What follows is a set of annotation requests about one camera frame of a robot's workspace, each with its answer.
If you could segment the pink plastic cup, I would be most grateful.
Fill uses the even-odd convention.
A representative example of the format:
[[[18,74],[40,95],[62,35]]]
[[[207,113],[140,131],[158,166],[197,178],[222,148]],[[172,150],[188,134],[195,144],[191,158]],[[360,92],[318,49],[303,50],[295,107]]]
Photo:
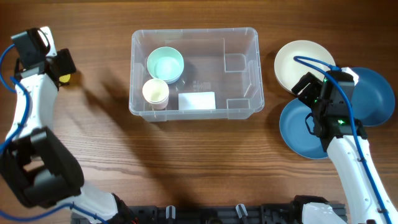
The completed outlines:
[[[154,110],[164,110],[168,105],[168,101],[163,101],[160,103],[151,103],[150,105]]]

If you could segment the mint green bowl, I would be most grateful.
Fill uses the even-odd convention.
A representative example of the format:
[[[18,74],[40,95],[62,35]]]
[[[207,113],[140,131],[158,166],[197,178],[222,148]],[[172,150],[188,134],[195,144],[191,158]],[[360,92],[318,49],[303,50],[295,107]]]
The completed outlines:
[[[147,58],[147,70],[152,78],[163,81],[181,77],[185,62],[182,54],[172,47],[159,47]]]

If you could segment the cream plate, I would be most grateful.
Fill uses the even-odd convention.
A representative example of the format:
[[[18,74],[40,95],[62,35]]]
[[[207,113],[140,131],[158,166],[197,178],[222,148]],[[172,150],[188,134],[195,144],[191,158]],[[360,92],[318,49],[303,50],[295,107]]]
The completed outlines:
[[[330,65],[335,61],[329,51],[318,43],[309,40],[296,40],[283,46],[274,60],[274,72],[280,85],[292,93],[291,89],[308,72],[323,80],[324,75],[294,60],[295,56],[310,57]]]

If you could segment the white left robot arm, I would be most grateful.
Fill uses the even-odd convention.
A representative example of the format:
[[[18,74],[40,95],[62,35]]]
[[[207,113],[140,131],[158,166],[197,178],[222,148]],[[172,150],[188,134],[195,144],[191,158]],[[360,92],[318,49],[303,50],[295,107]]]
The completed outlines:
[[[28,64],[11,77],[17,106],[1,144],[1,175],[21,204],[48,211],[35,217],[1,216],[31,222],[68,209],[90,223],[138,223],[118,196],[85,182],[80,164],[50,127],[53,104],[64,85],[60,77],[76,71],[69,50],[54,57],[45,50],[21,52],[18,60]]]

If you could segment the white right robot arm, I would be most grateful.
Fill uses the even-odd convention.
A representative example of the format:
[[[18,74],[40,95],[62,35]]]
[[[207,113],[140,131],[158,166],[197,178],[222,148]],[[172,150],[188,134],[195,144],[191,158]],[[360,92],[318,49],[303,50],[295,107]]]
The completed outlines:
[[[397,223],[397,209],[381,182],[370,154],[368,135],[354,117],[354,76],[327,71],[323,80],[305,74],[292,88],[311,110],[316,136],[336,168],[353,223]]]

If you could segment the yellow plastic cup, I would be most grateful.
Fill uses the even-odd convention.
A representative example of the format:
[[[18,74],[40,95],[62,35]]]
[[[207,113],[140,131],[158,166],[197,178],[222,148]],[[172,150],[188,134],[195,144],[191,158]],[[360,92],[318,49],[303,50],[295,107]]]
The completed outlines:
[[[67,75],[63,75],[61,77],[59,77],[59,81],[62,83],[68,83],[70,81],[71,75],[67,74]]]

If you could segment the cream plastic cup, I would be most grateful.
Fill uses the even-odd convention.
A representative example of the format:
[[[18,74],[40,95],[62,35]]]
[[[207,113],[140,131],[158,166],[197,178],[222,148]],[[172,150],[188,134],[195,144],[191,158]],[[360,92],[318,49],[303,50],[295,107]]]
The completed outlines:
[[[145,82],[142,94],[149,103],[160,103],[169,97],[169,86],[165,81],[153,78]]]

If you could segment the blue plate front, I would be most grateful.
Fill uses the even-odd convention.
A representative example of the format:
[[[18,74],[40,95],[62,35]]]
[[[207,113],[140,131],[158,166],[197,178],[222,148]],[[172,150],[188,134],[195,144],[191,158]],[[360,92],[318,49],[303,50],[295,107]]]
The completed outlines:
[[[314,127],[312,117],[307,117],[310,113],[310,108],[298,98],[288,103],[279,120],[282,139],[291,150],[302,157],[327,159],[328,155],[323,151],[320,139],[308,130]]]

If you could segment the dark blue plate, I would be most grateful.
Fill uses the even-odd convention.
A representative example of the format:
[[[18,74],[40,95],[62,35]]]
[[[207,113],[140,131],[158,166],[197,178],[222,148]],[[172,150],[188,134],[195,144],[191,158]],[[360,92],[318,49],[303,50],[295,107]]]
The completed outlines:
[[[387,122],[395,110],[396,99],[389,82],[374,70],[352,68],[359,76],[351,99],[354,117],[364,126],[379,126]]]

